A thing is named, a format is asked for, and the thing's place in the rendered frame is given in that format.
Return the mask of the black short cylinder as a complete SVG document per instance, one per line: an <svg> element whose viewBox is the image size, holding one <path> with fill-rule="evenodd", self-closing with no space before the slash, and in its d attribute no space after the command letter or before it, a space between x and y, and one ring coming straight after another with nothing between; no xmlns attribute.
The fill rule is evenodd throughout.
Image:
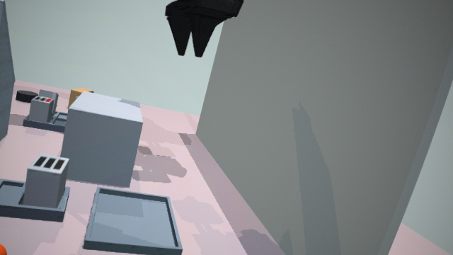
<svg viewBox="0 0 453 255"><path fill-rule="evenodd" d="M31 100L36 96L38 96L38 94L35 92L18 90L16 94L16 100L24 103L30 103Z"/></svg>

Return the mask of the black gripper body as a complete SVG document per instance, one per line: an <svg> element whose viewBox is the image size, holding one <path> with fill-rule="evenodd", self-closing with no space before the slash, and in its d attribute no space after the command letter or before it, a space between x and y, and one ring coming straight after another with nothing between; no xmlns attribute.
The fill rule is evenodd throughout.
<svg viewBox="0 0 453 255"><path fill-rule="evenodd" d="M175 0L166 6L165 16L190 20L189 11L201 10L228 16L233 14L233 0Z"/></svg>

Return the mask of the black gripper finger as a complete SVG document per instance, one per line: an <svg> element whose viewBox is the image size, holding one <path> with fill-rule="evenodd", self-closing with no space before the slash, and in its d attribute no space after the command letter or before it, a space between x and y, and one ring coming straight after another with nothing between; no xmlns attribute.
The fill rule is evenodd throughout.
<svg viewBox="0 0 453 255"><path fill-rule="evenodd" d="M189 11L193 49L196 57L201 58L213 30L228 17L201 10Z"/></svg>
<svg viewBox="0 0 453 255"><path fill-rule="evenodd" d="M170 25L178 54L184 56L191 34L190 20L174 16L169 16L166 19Z"/></svg>

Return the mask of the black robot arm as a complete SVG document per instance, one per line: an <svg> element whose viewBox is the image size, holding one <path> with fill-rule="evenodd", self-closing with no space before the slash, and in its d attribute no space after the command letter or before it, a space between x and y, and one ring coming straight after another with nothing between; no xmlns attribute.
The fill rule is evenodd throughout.
<svg viewBox="0 0 453 255"><path fill-rule="evenodd" d="M244 3L244 0L233 0L234 1L234 10L232 15L228 15L226 17L231 18L231 17L237 17L239 14L239 11Z"/></svg>

